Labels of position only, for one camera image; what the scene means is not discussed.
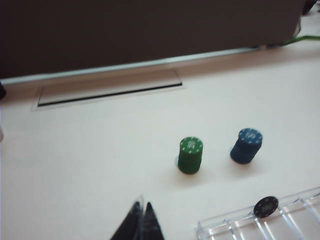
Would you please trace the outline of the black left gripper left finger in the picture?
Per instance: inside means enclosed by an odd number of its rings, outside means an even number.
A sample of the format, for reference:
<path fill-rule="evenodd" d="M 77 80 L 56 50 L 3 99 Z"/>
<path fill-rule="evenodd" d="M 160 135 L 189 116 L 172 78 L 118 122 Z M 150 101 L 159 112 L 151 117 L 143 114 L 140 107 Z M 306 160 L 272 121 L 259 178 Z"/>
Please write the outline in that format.
<path fill-rule="evenodd" d="M 143 208 L 139 201 L 131 206 L 126 217 L 110 238 L 111 240 L 139 240 L 141 238 L 141 224 Z"/>

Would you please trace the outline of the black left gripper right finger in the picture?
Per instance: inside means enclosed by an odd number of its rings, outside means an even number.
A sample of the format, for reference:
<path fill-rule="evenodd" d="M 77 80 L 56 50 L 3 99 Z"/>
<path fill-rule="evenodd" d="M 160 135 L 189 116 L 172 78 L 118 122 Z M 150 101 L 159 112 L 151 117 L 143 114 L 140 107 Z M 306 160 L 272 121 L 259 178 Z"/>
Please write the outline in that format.
<path fill-rule="evenodd" d="M 150 202 L 146 205 L 144 214 L 144 239 L 145 240 L 164 240 L 164 236 Z"/>

